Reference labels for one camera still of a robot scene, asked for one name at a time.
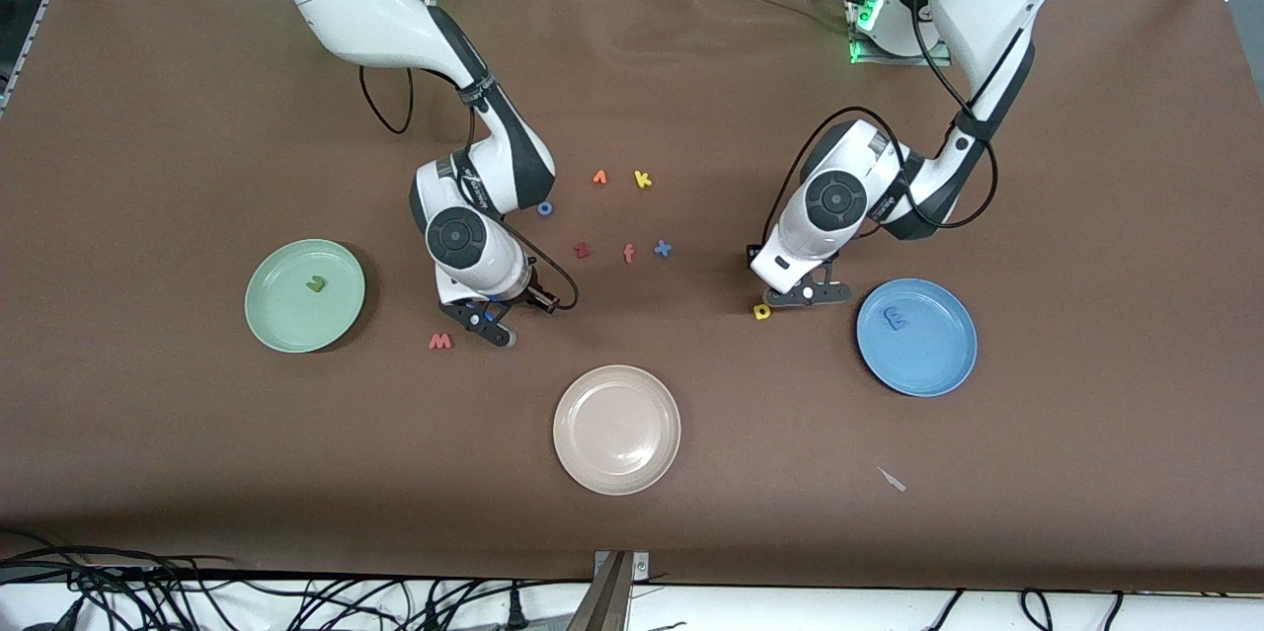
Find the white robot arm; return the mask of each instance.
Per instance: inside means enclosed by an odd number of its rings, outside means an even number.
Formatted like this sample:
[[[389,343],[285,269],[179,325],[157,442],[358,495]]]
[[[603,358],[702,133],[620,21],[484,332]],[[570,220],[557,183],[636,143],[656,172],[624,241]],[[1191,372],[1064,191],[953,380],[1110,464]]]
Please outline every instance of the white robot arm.
[[[440,309],[498,346],[513,344],[501,319],[517,302],[547,312],[557,298],[538,288],[533,259],[502,216],[545,201],[552,156],[526,125],[451,15],[420,0],[295,0],[335,56],[379,68],[420,68],[446,78],[490,132],[466,150],[417,169],[412,215],[435,260]],[[498,303],[489,312],[489,303]]]
[[[871,123],[830,128],[809,154],[801,186],[786,204],[751,268],[771,287],[771,306],[839,302],[828,266],[867,215],[901,240],[924,239],[952,214],[969,172],[1016,97],[1035,54],[1031,25],[1044,0],[886,0],[860,29],[884,51],[919,56],[913,29],[921,14],[925,46],[939,37],[971,85],[935,159],[897,145]],[[933,14],[933,24],[929,15]],[[827,266],[824,281],[810,273]]]

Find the green plate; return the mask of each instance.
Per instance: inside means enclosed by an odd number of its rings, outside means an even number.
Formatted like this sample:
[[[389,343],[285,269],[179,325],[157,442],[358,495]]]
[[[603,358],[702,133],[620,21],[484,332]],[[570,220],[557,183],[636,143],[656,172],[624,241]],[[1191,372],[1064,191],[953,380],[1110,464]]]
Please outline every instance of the green plate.
[[[363,306],[360,262],[324,239],[276,249],[245,288],[250,331],[260,343],[286,353],[327,346],[351,329]]]

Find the beige plate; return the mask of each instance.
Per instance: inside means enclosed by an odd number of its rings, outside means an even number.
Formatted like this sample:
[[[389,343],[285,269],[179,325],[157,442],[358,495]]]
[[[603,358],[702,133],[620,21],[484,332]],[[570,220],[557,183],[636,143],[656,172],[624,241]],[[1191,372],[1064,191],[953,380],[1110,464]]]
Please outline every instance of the beige plate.
[[[575,379],[557,403],[554,448],[588,491],[637,493],[676,459],[680,411],[653,374],[623,364],[598,367]]]

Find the brown tabletop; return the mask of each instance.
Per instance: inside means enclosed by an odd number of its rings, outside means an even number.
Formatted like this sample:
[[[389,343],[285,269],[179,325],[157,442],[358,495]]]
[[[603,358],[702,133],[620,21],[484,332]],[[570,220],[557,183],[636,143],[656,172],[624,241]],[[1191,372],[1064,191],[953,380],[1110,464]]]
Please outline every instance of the brown tabletop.
[[[0,119],[0,522],[267,568],[579,577],[638,548],[676,580],[1264,583],[1264,110],[1222,0],[1050,0],[991,211],[848,245],[854,302],[763,322],[743,249],[795,150],[852,104],[934,150],[929,72],[848,64],[832,0],[442,4],[555,154],[556,214],[509,219],[579,309],[513,312],[509,350],[437,310],[406,199],[464,140],[437,78],[393,137],[289,0],[54,0]],[[370,83],[401,119],[402,73]],[[351,248],[369,303],[339,346],[279,354],[243,292],[303,238]],[[860,358],[857,302],[900,277],[977,324],[949,396]],[[609,363],[684,421],[626,498],[550,434]]]

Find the plate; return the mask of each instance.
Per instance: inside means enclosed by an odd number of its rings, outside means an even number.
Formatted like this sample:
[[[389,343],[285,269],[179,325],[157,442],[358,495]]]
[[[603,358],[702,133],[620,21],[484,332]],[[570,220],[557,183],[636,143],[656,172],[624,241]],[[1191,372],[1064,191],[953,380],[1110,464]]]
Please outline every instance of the plate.
[[[680,448],[680,411],[653,374],[598,367],[575,379],[554,416],[557,460],[576,483],[629,496],[662,478]]]
[[[861,306],[856,339],[884,384],[914,397],[952,392],[969,377],[978,335],[966,306],[916,278],[878,286]]]
[[[364,271],[334,242],[306,239],[276,249],[245,288],[245,321],[260,343],[315,352],[343,336],[364,306]]]

